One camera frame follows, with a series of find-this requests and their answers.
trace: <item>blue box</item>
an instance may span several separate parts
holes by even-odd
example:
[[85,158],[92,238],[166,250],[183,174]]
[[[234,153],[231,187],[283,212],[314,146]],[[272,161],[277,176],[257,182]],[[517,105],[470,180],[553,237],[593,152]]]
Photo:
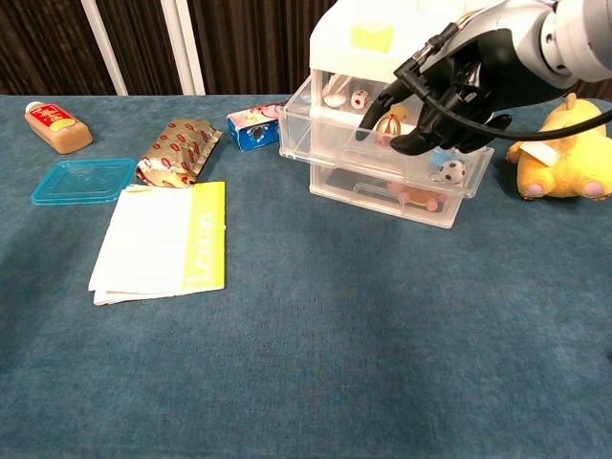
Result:
[[278,117],[285,103],[268,103],[230,113],[228,130],[238,147],[245,151],[278,142]]

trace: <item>yellow plush toy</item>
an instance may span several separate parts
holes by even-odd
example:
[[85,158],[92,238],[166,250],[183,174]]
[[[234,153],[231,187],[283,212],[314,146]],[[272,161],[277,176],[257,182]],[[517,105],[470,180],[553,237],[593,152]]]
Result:
[[[551,112],[540,130],[571,126],[600,113],[595,104],[572,93]],[[508,152],[508,161],[518,164],[516,184],[523,198],[583,196],[599,200],[612,193],[612,140],[607,138],[605,125],[544,143],[540,146],[557,155],[553,164],[533,155],[538,145],[532,142],[515,143]]]

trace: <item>teal fabric surface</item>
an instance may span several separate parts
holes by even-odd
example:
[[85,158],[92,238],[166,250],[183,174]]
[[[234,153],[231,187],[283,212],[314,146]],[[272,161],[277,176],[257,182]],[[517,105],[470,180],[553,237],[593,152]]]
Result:
[[0,457],[609,458],[612,203],[524,202],[503,141],[453,229],[316,197],[227,132],[284,98],[42,98],[91,127],[71,159],[137,160],[174,117],[224,131],[200,181],[227,182],[227,288],[106,307],[114,204],[33,206],[67,158],[0,98]]

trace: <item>gold foil package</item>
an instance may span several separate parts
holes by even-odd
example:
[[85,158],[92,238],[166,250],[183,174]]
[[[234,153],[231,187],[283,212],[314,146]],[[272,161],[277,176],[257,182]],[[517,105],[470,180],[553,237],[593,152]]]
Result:
[[174,119],[139,161],[136,175],[153,186],[192,186],[220,138],[208,121]]

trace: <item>plastic bottle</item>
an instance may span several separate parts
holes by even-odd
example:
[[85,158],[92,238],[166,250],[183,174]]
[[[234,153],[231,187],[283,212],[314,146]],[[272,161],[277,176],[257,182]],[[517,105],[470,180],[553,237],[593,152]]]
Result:
[[53,103],[29,103],[26,121],[38,136],[62,155],[74,153],[94,141],[85,123]]

